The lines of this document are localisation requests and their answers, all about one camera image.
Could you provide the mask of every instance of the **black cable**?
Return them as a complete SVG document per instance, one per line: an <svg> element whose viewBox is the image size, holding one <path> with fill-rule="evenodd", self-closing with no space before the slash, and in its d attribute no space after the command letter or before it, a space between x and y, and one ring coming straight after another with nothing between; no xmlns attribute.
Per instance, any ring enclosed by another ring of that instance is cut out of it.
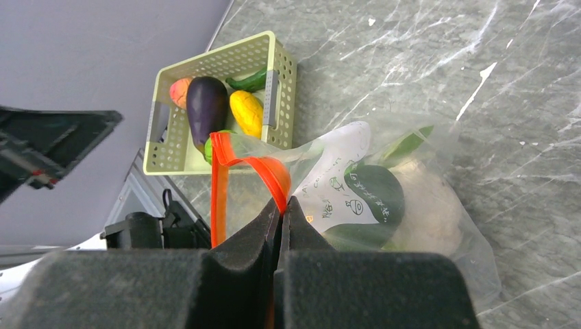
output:
<svg viewBox="0 0 581 329"><path fill-rule="evenodd" d="M165 210L167 210L169 204L173 202L173 198L171 197L171 190L169 188L164 189L162 199L164 203L164 208Z"/></svg>

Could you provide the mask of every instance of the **grey marble countertop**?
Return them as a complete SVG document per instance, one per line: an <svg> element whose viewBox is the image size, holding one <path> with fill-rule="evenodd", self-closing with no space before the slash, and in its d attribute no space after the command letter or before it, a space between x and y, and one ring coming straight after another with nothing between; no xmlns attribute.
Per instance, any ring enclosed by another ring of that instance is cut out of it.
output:
<svg viewBox="0 0 581 329"><path fill-rule="evenodd" d="M482 327L581 327L581 2L311 3L236 0L214 47L269 29L299 60L294 146L463 109L447 178L503 284ZM174 180L209 213L210 178Z"/></svg>

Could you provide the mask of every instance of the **green vegetable logo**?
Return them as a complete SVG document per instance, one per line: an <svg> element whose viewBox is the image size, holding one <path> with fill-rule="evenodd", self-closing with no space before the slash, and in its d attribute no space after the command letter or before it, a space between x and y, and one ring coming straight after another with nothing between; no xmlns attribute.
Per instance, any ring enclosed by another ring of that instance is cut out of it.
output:
<svg viewBox="0 0 581 329"><path fill-rule="evenodd" d="M341 184L338 180L337 177L333 177L329 180L329 185L331 185L332 188L334 188L336 191L344 191L345 188L343 187L343 184Z"/></svg>
<svg viewBox="0 0 581 329"><path fill-rule="evenodd" d="M363 213L363 204L361 203L361 201L359 200L351 200L351 201L346 201L345 205L349 208L351 208L351 210L353 211L353 213L355 215L361 215Z"/></svg>
<svg viewBox="0 0 581 329"><path fill-rule="evenodd" d="M365 201L378 223L393 226L394 229L401 223L405 208L404 190L389 170L381 166L354 163L345 170L345 183ZM347 205L352 210L354 201L351 200Z"/></svg>

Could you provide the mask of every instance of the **yellow squash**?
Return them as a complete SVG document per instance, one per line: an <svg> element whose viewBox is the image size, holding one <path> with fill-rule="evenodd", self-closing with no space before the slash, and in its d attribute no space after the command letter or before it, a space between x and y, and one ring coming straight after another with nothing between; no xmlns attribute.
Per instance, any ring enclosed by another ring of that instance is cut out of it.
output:
<svg viewBox="0 0 581 329"><path fill-rule="evenodd" d="M230 109L242 131L260 139L263 109L258 99L247 91L235 91L230 95Z"/></svg>

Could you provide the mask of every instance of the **peach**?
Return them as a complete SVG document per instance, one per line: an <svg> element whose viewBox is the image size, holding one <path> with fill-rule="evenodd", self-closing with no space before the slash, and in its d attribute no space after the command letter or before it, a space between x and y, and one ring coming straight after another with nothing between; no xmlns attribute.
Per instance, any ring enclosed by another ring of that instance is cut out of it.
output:
<svg viewBox="0 0 581 329"><path fill-rule="evenodd" d="M175 103L175 105L186 108L186 95L188 94L188 86L192 82L191 77L185 77L174 82L171 87L169 87L169 97Z"/></svg>

